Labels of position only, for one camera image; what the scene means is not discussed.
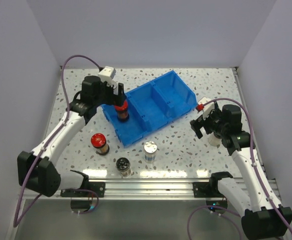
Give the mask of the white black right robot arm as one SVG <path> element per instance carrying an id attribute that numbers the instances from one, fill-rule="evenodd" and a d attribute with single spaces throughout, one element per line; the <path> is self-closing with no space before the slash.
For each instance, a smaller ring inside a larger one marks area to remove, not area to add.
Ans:
<path id="1" fill-rule="evenodd" d="M 215 103 L 199 104 L 202 112 L 190 122 L 198 138 L 212 134 L 221 141 L 229 156 L 237 165 L 247 191 L 237 186 L 233 176 L 227 172 L 211 174 L 208 190 L 213 196 L 223 195 L 231 202 L 241 218 L 245 236 L 250 240 L 283 237 L 292 222 L 292 210 L 284 207 L 271 188 L 258 159 L 253 139 L 243 130 L 242 112 L 233 104 L 219 108 Z"/>

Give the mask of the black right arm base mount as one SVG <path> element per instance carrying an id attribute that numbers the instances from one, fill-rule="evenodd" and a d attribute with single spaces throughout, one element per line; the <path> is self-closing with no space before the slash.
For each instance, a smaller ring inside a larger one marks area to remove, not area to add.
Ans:
<path id="1" fill-rule="evenodd" d="M 195 198 L 223 198 L 224 196 L 213 190 L 208 182 L 193 182 L 193 195 Z"/>

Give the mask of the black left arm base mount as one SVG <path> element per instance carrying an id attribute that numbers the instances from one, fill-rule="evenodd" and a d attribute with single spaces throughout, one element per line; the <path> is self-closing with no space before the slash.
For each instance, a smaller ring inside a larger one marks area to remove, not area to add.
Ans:
<path id="1" fill-rule="evenodd" d="M 65 189 L 60 191 L 60 196 L 65 198 L 103 198 L 105 193 L 105 182 L 90 181 L 83 189 Z"/>

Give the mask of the black lid spice jar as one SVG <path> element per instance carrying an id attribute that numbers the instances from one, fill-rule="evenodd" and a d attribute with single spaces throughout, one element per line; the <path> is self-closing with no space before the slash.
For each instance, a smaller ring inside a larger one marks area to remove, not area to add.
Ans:
<path id="1" fill-rule="evenodd" d="M 132 173 L 130 161 L 125 157 L 121 157 L 116 161 L 116 168 L 124 178 Z"/>

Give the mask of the silver lid blue label jar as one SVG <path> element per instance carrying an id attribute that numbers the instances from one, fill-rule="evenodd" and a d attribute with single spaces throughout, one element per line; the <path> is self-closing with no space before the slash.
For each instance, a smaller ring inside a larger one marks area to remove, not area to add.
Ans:
<path id="1" fill-rule="evenodd" d="M 154 141 L 147 141 L 144 144 L 144 159 L 147 163 L 153 163 L 156 158 L 158 147 Z"/>

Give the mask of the red lid sauce jar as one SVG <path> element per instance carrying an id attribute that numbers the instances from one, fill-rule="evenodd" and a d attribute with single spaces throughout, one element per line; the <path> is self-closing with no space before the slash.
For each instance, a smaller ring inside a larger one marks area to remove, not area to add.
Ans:
<path id="1" fill-rule="evenodd" d="M 96 153 L 104 156 L 109 153 L 110 147 L 105 136 L 101 133 L 96 133 L 91 137 L 91 144 L 95 148 Z"/>
<path id="2" fill-rule="evenodd" d="M 125 100 L 122 106 L 114 106 L 117 112 L 117 118 L 121 122 L 126 122 L 129 119 L 128 101 Z"/>

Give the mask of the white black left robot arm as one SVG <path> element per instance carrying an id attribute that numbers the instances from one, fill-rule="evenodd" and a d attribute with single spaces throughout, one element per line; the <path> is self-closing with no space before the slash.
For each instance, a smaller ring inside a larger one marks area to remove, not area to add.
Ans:
<path id="1" fill-rule="evenodd" d="M 74 170 L 59 174 L 55 166 L 67 145 L 88 124 L 99 106 L 122 106 L 125 100 L 122 83 L 114 87 L 98 76 L 86 76 L 81 90 L 54 130 L 30 152 L 22 151 L 18 155 L 18 181 L 22 190 L 29 189 L 46 197 L 68 189 L 81 197 L 87 195 L 90 190 L 87 175 Z"/>

